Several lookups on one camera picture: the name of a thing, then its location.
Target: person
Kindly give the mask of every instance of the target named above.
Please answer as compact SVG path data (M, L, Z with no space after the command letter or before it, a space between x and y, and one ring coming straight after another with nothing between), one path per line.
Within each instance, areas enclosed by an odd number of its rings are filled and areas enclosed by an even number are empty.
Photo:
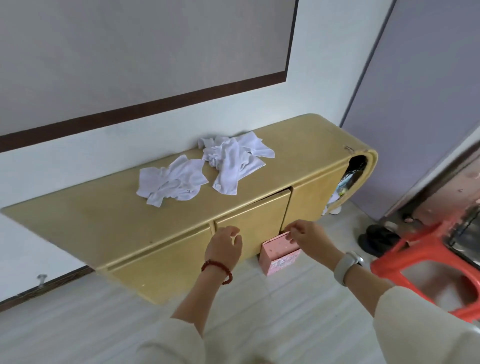
M297 220L286 231L288 240L331 271L345 255L314 222ZM239 261L239 232L228 226L212 237L205 261L220 264L204 265L190 293L172 317L162 323L158 336L138 348L138 364L205 363L205 323L227 271ZM373 316L373 327L388 364L480 363L480 330L474 325L357 264L348 268L343 282Z

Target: tile floor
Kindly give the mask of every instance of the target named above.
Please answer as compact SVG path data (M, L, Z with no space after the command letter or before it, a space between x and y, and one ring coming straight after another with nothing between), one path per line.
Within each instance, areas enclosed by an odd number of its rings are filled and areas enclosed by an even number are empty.
M340 249L358 252L355 237L371 223L351 203L321 220ZM372 318L307 256L268 278L250 259L234 277L207 323L208 363L384 363ZM131 363L181 299L154 306L101 276L85 276L0 314L0 363Z

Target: yellow object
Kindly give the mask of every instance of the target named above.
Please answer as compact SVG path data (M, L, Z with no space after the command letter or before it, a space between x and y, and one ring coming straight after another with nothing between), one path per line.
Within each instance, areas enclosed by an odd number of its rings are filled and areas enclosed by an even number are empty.
M203 174L209 184L192 200L167 198L157 208L136 195L141 168L167 167L180 154L202 157L202 150L190 149L6 207L2 213L159 303L191 285L215 226L238 224L243 257L254 255L260 240L273 238L281 226L298 218L320 218L350 158L364 155L367 166L330 210L365 182L378 158L366 144L315 114L280 121L255 134L276 155L264 158L264 167L239 181L236 196L211 187L218 171L207 163Z

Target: person's left hand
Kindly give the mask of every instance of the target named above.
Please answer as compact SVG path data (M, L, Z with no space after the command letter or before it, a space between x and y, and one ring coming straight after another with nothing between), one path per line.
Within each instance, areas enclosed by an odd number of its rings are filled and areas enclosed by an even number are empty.
M233 270L241 255L241 235L237 235L239 232L240 229L235 226L218 229L205 250L205 261L215 260Z

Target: hand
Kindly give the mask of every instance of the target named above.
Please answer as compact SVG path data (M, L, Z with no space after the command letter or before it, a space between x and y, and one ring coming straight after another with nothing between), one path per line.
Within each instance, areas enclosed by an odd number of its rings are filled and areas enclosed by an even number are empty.
M218 229L205 250L205 261L216 260L232 271L241 255L241 235L237 235L239 232L240 229L235 226Z
M324 229L312 221L297 220L285 227L287 240L295 242L306 255L330 270L334 270L343 256L332 243Z

